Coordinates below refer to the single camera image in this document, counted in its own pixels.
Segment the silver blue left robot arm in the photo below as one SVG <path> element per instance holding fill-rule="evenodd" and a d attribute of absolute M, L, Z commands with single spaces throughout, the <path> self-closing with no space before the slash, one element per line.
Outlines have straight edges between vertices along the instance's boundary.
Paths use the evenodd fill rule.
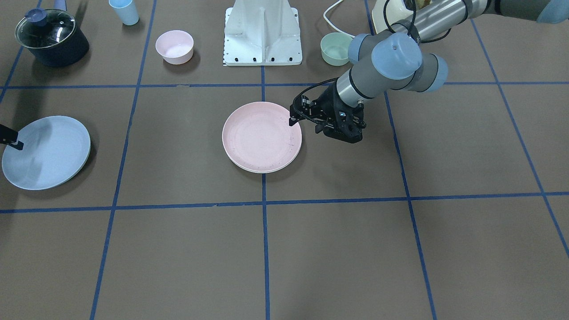
<path fill-rule="evenodd" d="M 329 79 L 329 87 L 314 100 L 299 93 L 290 106 L 289 125 L 307 120 L 316 133 L 347 143 L 362 140 L 366 127 L 364 104 L 387 90 L 432 92 L 445 83 L 445 60 L 422 53 L 451 28 L 482 14 L 558 24 L 568 19 L 566 0 L 435 0 L 376 35 L 355 36 L 348 48 L 352 66 Z"/>

